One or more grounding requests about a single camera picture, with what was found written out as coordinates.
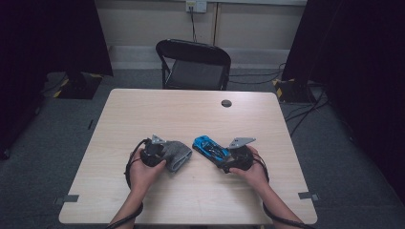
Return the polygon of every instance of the forearm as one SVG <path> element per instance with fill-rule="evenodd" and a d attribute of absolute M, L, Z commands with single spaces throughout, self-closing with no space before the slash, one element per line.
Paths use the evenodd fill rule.
<path fill-rule="evenodd" d="M 146 195 L 147 190 L 134 190 L 131 191 L 130 194 L 128 195 L 127 199 L 125 199 L 125 202 L 122 204 L 121 208 L 117 212 L 117 214 L 114 216 L 114 218 L 111 220 L 110 224 L 119 221 L 121 219 L 124 219 L 131 214 L 134 214 L 138 208 L 140 207 L 143 198 Z M 134 227 L 134 222 L 135 220 L 129 220 L 125 224 L 121 225 L 120 229 L 132 229 Z"/>
<path fill-rule="evenodd" d="M 273 189 L 268 185 L 262 185 L 256 189 L 256 192 L 263 200 L 267 210 L 279 218 L 293 220 L 297 222 L 302 222 L 279 198 L 279 196 L 273 191 Z M 287 229 L 287 228 L 296 228 L 279 221 L 273 221 L 275 228 L 277 229 Z"/>

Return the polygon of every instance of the power outlet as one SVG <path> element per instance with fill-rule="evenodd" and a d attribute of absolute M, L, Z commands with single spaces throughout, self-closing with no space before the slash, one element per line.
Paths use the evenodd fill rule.
<path fill-rule="evenodd" d="M 193 12 L 206 12 L 206 1 L 185 1 L 185 11 L 190 12 L 190 8 Z"/>

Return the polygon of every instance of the black folding chair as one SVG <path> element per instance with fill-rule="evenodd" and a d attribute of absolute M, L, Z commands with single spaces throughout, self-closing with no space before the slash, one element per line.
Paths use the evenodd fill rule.
<path fill-rule="evenodd" d="M 158 43 L 156 51 L 161 60 L 164 89 L 226 90 L 231 60 L 221 48 L 167 39 Z M 172 69 L 167 65 L 166 58 L 175 60 Z"/>

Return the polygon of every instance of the table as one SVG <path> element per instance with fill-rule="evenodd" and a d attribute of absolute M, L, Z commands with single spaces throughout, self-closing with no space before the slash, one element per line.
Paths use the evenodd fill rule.
<path fill-rule="evenodd" d="M 230 100 L 231 107 L 222 106 Z M 316 213 L 275 94 L 171 90 L 112 90 L 65 202 L 62 223 L 108 223 L 129 193 L 125 164 L 136 145 L 156 134 L 189 146 L 208 135 L 222 146 L 234 137 L 266 162 L 270 185 L 305 223 Z M 240 177 L 219 170 L 193 150 L 175 174 L 161 174 L 143 201 L 137 223 L 270 224 L 261 200 Z"/>

